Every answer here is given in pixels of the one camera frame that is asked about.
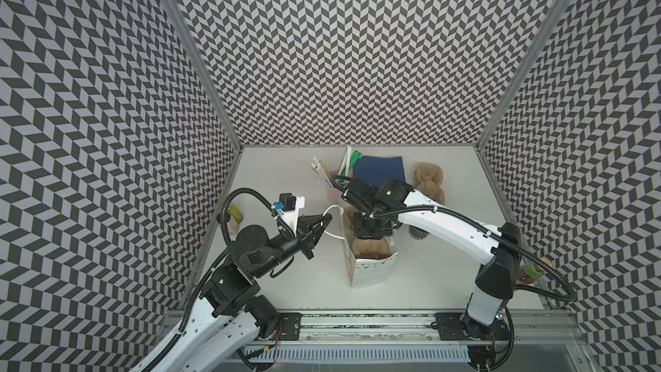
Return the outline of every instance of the yellow object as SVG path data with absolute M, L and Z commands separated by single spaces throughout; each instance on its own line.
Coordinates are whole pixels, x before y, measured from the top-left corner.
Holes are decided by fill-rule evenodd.
M 239 209 L 237 209 L 237 206 L 234 204 L 230 204 L 228 211 L 229 211 L 229 215 L 234 217 L 237 223 L 241 224 L 241 221 L 243 221 L 243 215 L 241 214 Z
M 224 203 L 225 201 L 227 201 L 227 197 L 224 195 L 223 197 L 221 197 L 220 200 Z M 234 219 L 238 224 L 241 224 L 241 221 L 243 221 L 243 215 L 241 215 L 241 211 L 237 209 L 236 205 L 234 205 L 233 203 L 230 204 L 229 210 L 227 210 L 227 212 L 229 213 L 230 216 L 234 217 Z
M 553 264 L 546 257 L 542 257 L 541 261 L 548 264 L 550 267 L 553 267 Z M 525 266 L 519 268 L 519 273 L 517 278 L 524 285 L 532 285 L 537 279 L 539 279 L 546 270 L 541 268 L 536 263 L 528 263 Z
M 324 173 L 326 173 L 326 177 L 328 178 L 328 180 L 333 178 L 333 177 L 331 177 L 331 173 L 328 172 L 328 168 L 326 167 L 326 163 L 324 163 L 324 161 L 322 161 L 320 164 L 321 164 L 322 168 L 324 169 Z

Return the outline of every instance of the white cable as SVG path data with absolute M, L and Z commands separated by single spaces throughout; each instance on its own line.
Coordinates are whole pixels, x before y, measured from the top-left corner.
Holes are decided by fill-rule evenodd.
M 337 204 L 333 204 L 329 208 L 327 208 L 326 211 L 324 211 L 323 215 L 326 215 L 328 210 L 332 209 L 333 207 L 337 207 L 340 210 L 340 218 L 341 218 L 342 214 L 344 214 L 344 209 L 341 206 L 337 205 Z M 339 238 L 340 240 L 344 240 L 344 237 L 331 234 L 331 233 L 327 232 L 326 230 L 324 230 L 324 233 L 331 236 L 331 237 L 335 237 L 335 238 Z

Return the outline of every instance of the black cable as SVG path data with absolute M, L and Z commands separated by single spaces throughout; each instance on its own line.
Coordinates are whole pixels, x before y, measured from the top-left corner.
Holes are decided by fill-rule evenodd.
M 456 211 L 450 210 L 445 207 L 436 207 L 433 205 L 412 205 L 410 207 L 405 207 L 403 209 L 397 209 L 397 210 L 391 210 L 391 211 L 384 211 L 382 213 L 373 213 L 373 214 L 368 214 L 368 217 L 372 217 L 374 219 L 380 219 L 382 217 L 390 217 L 392 215 L 398 215 L 401 213 L 410 213 L 412 211 L 432 211 L 432 212 L 437 212 L 437 213 L 444 213 L 447 215 L 450 215 L 452 217 L 455 217 L 470 226 L 474 227 L 478 231 L 484 233 L 485 235 L 488 235 L 489 237 L 493 238 L 495 241 L 499 242 L 503 246 L 509 248 L 510 250 L 513 250 L 514 252 L 517 252 L 530 260 L 534 261 L 538 266 L 541 268 L 544 268 L 547 273 L 549 273 L 552 277 L 554 277 L 560 286 L 565 290 L 567 293 L 566 295 L 563 294 L 557 294 L 553 292 L 546 291 L 544 289 L 540 289 L 539 287 L 533 287 L 529 285 L 514 285 L 514 290 L 525 290 L 525 291 L 531 291 L 532 293 L 536 293 L 545 297 L 550 297 L 552 299 L 557 299 L 559 301 L 565 301 L 565 302 L 575 302 L 578 300 L 578 295 L 576 291 L 574 290 L 574 287 L 565 279 L 565 277 L 560 273 L 558 270 L 555 268 L 551 267 L 549 264 L 547 264 L 545 261 L 541 260 L 537 256 L 535 256 L 533 253 L 527 251 L 524 248 L 519 247 L 517 244 L 514 244 L 503 237 L 496 235 L 494 233 L 491 233 L 489 229 L 484 227 L 482 224 L 478 223 L 474 219 L 471 219 L 470 217 L 466 217 L 465 215 L 458 213 Z
M 277 211 L 271 207 L 271 203 L 269 203 L 269 201 L 266 200 L 263 195 L 254 191 L 252 188 L 237 188 L 229 195 L 227 195 L 227 199 L 225 200 L 223 207 L 220 208 L 220 213 L 218 213 L 216 216 L 216 221 L 218 221 L 220 224 L 220 230 L 223 233 L 225 244 L 229 245 L 229 243 L 232 241 L 232 239 L 229 237 L 229 230 L 227 230 L 227 221 L 229 220 L 227 211 L 229 211 L 229 207 L 231 206 L 234 197 L 239 194 L 250 194 L 257 198 L 262 204 L 264 204 L 264 206 L 271 212 L 271 215 L 276 219 L 278 230 L 282 231 L 282 235 L 285 237 L 285 239 L 287 239 L 287 241 L 291 242 L 296 238 L 292 228 L 289 227 L 289 225 L 285 223 L 284 220 L 282 220 Z
M 257 372 L 265 371 L 265 370 L 267 370 L 268 368 L 272 367 L 275 364 L 275 362 L 273 362 L 273 363 L 257 363 L 257 364 L 252 363 L 248 360 L 248 358 L 246 358 L 246 356 L 243 353 L 243 351 L 241 350 L 241 348 L 237 349 L 237 355 L 239 355 L 239 358 L 241 358 L 241 360 L 243 361 L 243 364 L 245 366 L 247 366 L 251 370 L 257 371 Z
M 540 289 L 539 287 L 533 287 L 529 285 L 514 285 L 514 290 L 525 290 L 525 291 L 531 291 L 532 293 L 536 293 L 545 297 L 550 297 L 551 299 L 557 299 L 559 301 L 565 301 L 565 302 L 575 302 L 578 300 L 578 294 L 574 290 L 574 287 L 569 283 L 565 277 L 557 271 L 554 267 L 551 267 L 548 263 L 545 261 L 541 260 L 541 258 L 538 258 L 535 256 L 533 253 L 527 251 L 526 249 L 523 249 L 516 244 L 505 240 L 504 238 L 497 236 L 493 233 L 490 234 L 491 238 L 494 238 L 497 240 L 500 244 L 504 245 L 505 247 L 509 248 L 510 250 L 513 250 L 517 253 L 522 254 L 523 256 L 529 258 L 533 262 L 535 262 L 538 266 L 544 268 L 547 273 L 549 273 L 552 277 L 554 277 L 560 286 L 565 290 L 567 295 L 563 294 L 557 294 L 553 293 L 544 289 Z
M 188 302 L 186 302 L 186 309 L 184 310 L 183 316 L 181 316 L 181 321 L 179 322 L 179 332 L 184 333 L 186 330 L 186 325 L 188 324 L 188 318 L 190 317 L 190 312 L 193 310 L 193 305 L 195 304 L 195 300 L 198 298 L 198 295 L 200 294 L 200 290 L 202 289 L 202 286 L 209 280 L 209 277 L 213 273 L 213 269 L 216 268 L 227 256 L 227 253 L 229 252 L 228 249 L 223 250 L 218 257 L 211 263 L 211 267 L 209 270 L 204 273 L 204 276 L 202 279 L 198 282 L 198 285 L 195 287 L 195 290 L 193 293 L 190 295 L 188 298 Z M 147 365 L 142 372 L 150 372 L 156 365 L 159 364 L 159 362 L 165 358 L 165 356 L 169 353 L 169 351 L 175 346 L 175 343 L 179 340 L 181 337 L 181 334 L 176 334 L 170 339 L 168 344 L 161 350 L 161 352 L 156 355 L 156 358 L 154 358 L 151 362 L 149 362 L 149 365 Z
M 497 360 L 496 363 L 491 365 L 488 369 L 486 368 L 486 366 L 484 368 L 477 369 L 469 363 L 469 366 L 475 369 L 476 371 L 486 372 L 500 368 L 501 366 L 503 366 L 503 364 L 508 360 L 508 358 L 512 354 L 512 350 L 514 349 L 514 323 L 512 322 L 512 316 L 510 315 L 510 311 L 507 309 L 507 306 L 505 306 L 505 316 L 507 316 L 507 322 L 510 324 L 509 327 L 510 338 L 507 342 L 507 346 L 505 347 L 505 354 L 502 356 L 502 358 Z
M 264 353 L 264 349 L 268 348 L 268 346 L 264 346 L 262 349 L 256 350 L 254 352 L 250 352 L 246 355 L 246 359 L 251 360 L 252 358 L 257 358 L 260 356 L 262 353 Z
M 384 228 L 382 228 L 381 231 L 386 231 L 386 230 L 396 230 L 396 229 L 402 227 L 403 224 L 404 224 L 404 223 L 402 223 L 401 221 L 398 221 L 396 224 L 394 224 L 394 225 L 392 225 L 392 226 L 390 226 L 390 227 L 384 227 Z
M 346 196 L 346 200 L 357 206 L 360 211 L 363 213 L 370 213 L 371 212 L 371 205 L 364 202 L 362 198 L 360 198 L 359 195 L 356 195 L 354 192 L 347 191 L 345 187 L 341 186 L 340 183 L 337 182 L 338 179 L 344 180 L 344 181 L 351 181 L 351 177 L 345 177 L 345 176 L 334 176 L 330 179 L 331 184 L 333 187 L 336 189 L 340 190 L 343 195 Z
M 509 348 L 509 344 L 508 344 L 508 345 L 505 345 L 505 347 L 502 348 L 502 349 L 500 349 L 500 350 L 496 350 L 496 345 L 495 345 L 495 344 L 493 345 L 493 348 L 494 348 L 494 351 L 495 351 L 494 353 L 495 353 L 496 355 L 498 355 L 499 353 L 503 353 L 504 351 L 508 350 L 508 348 Z
M 290 261 L 288 261 L 287 264 L 285 264 L 285 267 L 283 267 L 282 269 L 278 270 L 276 274 L 273 274 L 273 271 L 274 271 L 275 269 L 271 270 L 271 273 L 269 274 L 269 276 L 270 276 L 272 279 L 274 279 L 274 278 L 280 276 L 280 275 L 282 274 L 283 271 L 285 271 L 289 266 L 292 265 L 292 263 L 293 263 L 293 257 L 294 257 L 294 256 L 292 256 L 292 259 L 291 259 Z

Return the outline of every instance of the metal post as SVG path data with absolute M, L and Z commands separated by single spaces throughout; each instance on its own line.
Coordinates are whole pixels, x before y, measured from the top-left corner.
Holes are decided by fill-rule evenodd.
M 514 101 L 514 98 L 519 93 L 521 86 L 524 84 L 525 78 L 532 70 L 533 65 L 535 64 L 537 58 L 540 56 L 541 52 L 549 41 L 555 27 L 558 26 L 563 16 L 569 2 L 571 0 L 555 0 L 553 5 L 550 7 L 549 13 L 546 15 L 546 18 L 541 23 L 537 35 L 533 37 L 533 41 L 528 48 L 527 53 L 524 58 L 521 60 L 521 64 L 514 73 L 512 81 L 510 81 L 505 93 L 500 98 L 496 109 L 494 110 L 491 118 L 486 123 L 486 127 L 480 135 L 480 138 L 477 140 L 477 149 L 483 153 L 484 147 L 489 142 L 489 139 L 496 131 L 496 128 L 500 125 L 500 121 L 507 113 L 510 105 Z
M 198 78 L 202 83 L 211 106 L 213 106 L 214 110 L 216 111 L 216 115 L 218 115 L 220 124 L 222 124 L 225 133 L 227 133 L 229 141 L 235 149 L 238 151 L 241 150 L 241 141 L 239 141 L 239 137 L 234 131 L 232 121 L 229 119 L 229 116 L 227 116 L 227 113 L 225 112 L 222 99 L 218 94 L 218 90 L 213 85 L 213 80 L 211 79 L 209 70 L 207 70 L 206 64 L 203 62 L 202 56 L 200 56 L 200 52 L 197 46 L 195 46 L 190 29 L 188 29 L 186 22 L 184 22 L 184 18 L 181 16 L 181 11 L 179 10 L 177 3 L 175 0 L 161 0 L 161 4 L 170 22 L 172 23 L 172 26 L 177 32 L 177 36 L 181 40 L 181 46 L 186 51 L 188 58 L 190 58 L 193 69 L 197 73 Z
M 220 193 L 218 198 L 218 203 L 213 208 L 213 214 L 211 215 L 211 221 L 204 232 L 204 238 L 202 239 L 202 245 L 200 246 L 200 251 L 198 252 L 195 262 L 193 263 L 193 269 L 191 270 L 191 275 L 186 281 L 186 286 L 184 288 L 184 293 L 182 294 L 182 299 L 179 302 L 179 309 L 184 308 L 184 304 L 189 299 L 190 294 L 193 292 L 198 280 L 202 277 L 202 269 L 204 263 L 209 255 L 209 249 L 211 248 L 211 243 L 213 243 L 213 238 L 216 236 L 216 228 L 218 228 L 218 221 L 216 221 L 216 215 L 220 213 L 220 207 L 223 206 L 221 198 L 228 195 L 232 190 L 232 181 L 234 181 L 234 176 L 239 169 L 239 163 L 241 162 L 241 155 L 243 150 L 241 150 L 237 156 L 234 158 L 234 163 L 232 163 L 232 168 L 230 168 L 229 173 L 227 174 L 227 179 L 225 179 L 225 186 Z

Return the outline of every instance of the red wire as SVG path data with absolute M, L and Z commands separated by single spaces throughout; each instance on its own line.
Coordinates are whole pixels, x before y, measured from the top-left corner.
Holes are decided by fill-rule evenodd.
M 282 323 L 280 324 L 280 330 L 277 331 L 276 335 L 276 344 L 273 345 L 273 360 L 276 360 L 277 357 L 277 352 L 275 351 L 277 349 L 277 343 L 280 341 L 280 334 L 282 334 Z

